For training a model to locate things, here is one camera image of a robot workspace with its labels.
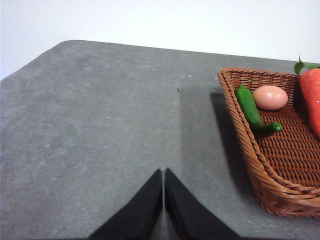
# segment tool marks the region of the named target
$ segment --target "brown egg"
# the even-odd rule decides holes
[[[264,110],[278,110],[288,102],[287,93],[278,86],[261,86],[254,90],[252,94],[256,106]]]

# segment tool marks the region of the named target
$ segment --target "white wall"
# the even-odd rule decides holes
[[[72,39],[320,63],[319,0],[2,0],[1,79]]]

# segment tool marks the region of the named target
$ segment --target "gray table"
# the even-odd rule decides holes
[[[316,239],[257,203],[217,72],[294,62],[72,40],[1,82],[1,240],[87,237],[171,168],[243,237]],[[153,240],[176,240],[166,214]]]

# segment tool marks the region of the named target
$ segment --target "wicker basket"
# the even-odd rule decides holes
[[[218,79],[261,206],[271,214],[320,218],[320,141],[308,122],[299,76],[223,68]],[[289,100],[285,107],[276,111],[259,110],[266,123],[281,123],[281,132],[269,137],[253,135],[235,96],[239,84],[250,90],[275,85],[286,91]]]

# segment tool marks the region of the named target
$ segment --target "green chili pepper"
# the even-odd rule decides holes
[[[235,96],[238,100],[242,112],[244,113],[245,119],[249,123],[250,129],[254,134],[261,136],[270,136],[274,133],[280,132],[283,129],[282,125],[275,121],[270,124],[264,123],[258,112],[251,91],[248,88],[244,87],[243,84],[241,84],[235,90]]]

